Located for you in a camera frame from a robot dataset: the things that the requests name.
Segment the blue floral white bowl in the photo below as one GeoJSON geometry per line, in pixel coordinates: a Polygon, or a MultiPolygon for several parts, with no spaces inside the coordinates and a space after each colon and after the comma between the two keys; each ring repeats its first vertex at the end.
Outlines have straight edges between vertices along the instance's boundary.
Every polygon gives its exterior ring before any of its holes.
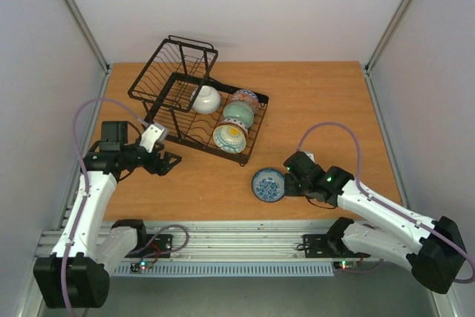
{"type": "Polygon", "coordinates": [[[285,197],[285,177],[274,168],[257,171],[252,177],[252,192],[264,203],[276,203],[285,197]]]}

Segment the black wire dish rack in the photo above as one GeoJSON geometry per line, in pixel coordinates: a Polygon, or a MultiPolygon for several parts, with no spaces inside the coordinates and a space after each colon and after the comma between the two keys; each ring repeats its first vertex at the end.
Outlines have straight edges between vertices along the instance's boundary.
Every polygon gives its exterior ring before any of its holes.
{"type": "Polygon", "coordinates": [[[245,166],[261,129],[269,97],[256,94],[258,110],[248,129],[245,149],[232,154],[219,148],[212,133],[224,120],[224,107],[232,101],[239,87],[210,76],[217,58],[218,51],[208,42],[170,35],[151,55],[128,95],[142,102],[146,122],[159,122],[168,128],[168,141],[245,166]],[[199,114],[192,108],[197,103],[194,91],[205,85],[215,88],[221,97],[220,107],[212,114],[199,114]]]}

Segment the yellow blue patterned bowl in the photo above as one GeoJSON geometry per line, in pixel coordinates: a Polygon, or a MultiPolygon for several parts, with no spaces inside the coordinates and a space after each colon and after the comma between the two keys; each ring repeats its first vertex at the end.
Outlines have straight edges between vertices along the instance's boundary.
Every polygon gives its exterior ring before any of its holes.
{"type": "Polygon", "coordinates": [[[246,148],[246,134],[236,125],[219,125],[212,137],[219,149],[231,154],[239,154],[246,148]]]}

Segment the white ceramic bowl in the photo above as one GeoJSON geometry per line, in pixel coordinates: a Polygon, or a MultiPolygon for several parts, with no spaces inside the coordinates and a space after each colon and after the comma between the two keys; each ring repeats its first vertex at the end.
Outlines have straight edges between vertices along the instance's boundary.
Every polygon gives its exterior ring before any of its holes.
{"type": "Polygon", "coordinates": [[[221,96],[219,92],[208,85],[204,85],[200,90],[195,88],[191,93],[191,99],[194,99],[192,109],[199,114],[211,114],[221,106],[221,96]]]}

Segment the red white patterned bowl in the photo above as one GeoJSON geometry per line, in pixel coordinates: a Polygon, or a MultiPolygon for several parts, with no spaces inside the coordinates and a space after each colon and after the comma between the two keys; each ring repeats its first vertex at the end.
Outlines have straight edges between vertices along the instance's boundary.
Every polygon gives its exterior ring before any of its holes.
{"type": "Polygon", "coordinates": [[[235,117],[230,117],[226,118],[223,121],[220,122],[221,125],[234,125],[239,127],[245,134],[248,134],[248,128],[246,125],[240,121],[238,118],[235,117]]]}

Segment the teal green bowl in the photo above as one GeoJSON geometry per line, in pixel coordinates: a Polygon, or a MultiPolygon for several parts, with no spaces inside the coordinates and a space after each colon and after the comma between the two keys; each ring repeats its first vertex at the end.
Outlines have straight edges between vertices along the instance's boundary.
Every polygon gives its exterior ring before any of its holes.
{"type": "Polygon", "coordinates": [[[233,101],[226,105],[223,109],[225,119],[235,118],[240,120],[247,128],[254,123],[254,112],[250,105],[244,101],[233,101]]]}

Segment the blue orange patterned bowl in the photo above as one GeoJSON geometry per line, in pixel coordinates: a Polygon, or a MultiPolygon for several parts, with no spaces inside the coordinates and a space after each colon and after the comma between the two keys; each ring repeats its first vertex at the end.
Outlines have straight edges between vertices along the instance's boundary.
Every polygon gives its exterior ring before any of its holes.
{"type": "Polygon", "coordinates": [[[257,94],[246,89],[237,90],[230,96],[229,100],[231,102],[234,102],[234,101],[246,102],[250,106],[250,108],[253,110],[254,114],[258,112],[259,107],[260,107],[257,94]]]}

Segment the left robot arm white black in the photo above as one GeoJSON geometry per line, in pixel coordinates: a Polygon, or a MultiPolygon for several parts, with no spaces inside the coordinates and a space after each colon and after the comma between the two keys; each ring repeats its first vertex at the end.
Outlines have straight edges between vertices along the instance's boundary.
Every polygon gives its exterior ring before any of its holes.
{"type": "Polygon", "coordinates": [[[123,258],[145,254],[153,241],[138,219],[118,220],[98,241],[108,202],[122,179],[135,169],[164,176],[181,161],[164,149],[167,128],[150,124],[130,143],[131,126],[127,121],[102,123],[100,139],[82,160],[76,200],[61,237],[49,256],[34,264],[36,283],[51,309],[100,308],[123,258]]]}

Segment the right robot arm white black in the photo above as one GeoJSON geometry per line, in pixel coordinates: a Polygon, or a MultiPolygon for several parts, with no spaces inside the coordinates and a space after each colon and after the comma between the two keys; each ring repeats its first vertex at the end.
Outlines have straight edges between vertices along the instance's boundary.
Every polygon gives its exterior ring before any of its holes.
{"type": "Polygon", "coordinates": [[[327,246],[335,257],[349,252],[389,261],[408,271],[424,287],[445,294],[466,262],[457,224],[434,220],[377,194],[337,166],[323,170],[306,153],[285,162],[286,190],[353,212],[367,224],[338,218],[328,229],[327,246]]]}

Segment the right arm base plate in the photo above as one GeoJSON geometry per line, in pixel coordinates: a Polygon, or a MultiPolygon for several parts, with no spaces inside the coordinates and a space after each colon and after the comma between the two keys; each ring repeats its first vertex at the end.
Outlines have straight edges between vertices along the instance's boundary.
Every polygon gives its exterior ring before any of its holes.
{"type": "Polygon", "coordinates": [[[302,236],[306,258],[369,258],[370,255],[352,252],[341,240],[328,238],[324,234],[307,234],[302,236]]]}

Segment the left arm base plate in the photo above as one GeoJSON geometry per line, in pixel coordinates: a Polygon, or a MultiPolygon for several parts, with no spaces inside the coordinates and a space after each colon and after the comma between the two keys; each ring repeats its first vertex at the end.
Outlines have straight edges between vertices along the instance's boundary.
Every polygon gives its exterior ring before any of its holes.
{"type": "Polygon", "coordinates": [[[129,252],[126,258],[141,258],[149,254],[155,257],[158,252],[160,252],[161,258],[168,258],[173,248],[173,236],[171,234],[160,234],[146,246],[145,244],[148,243],[151,237],[152,234],[149,234],[146,238],[139,240],[137,245],[133,248],[133,251],[139,250],[139,252],[129,252]]]}

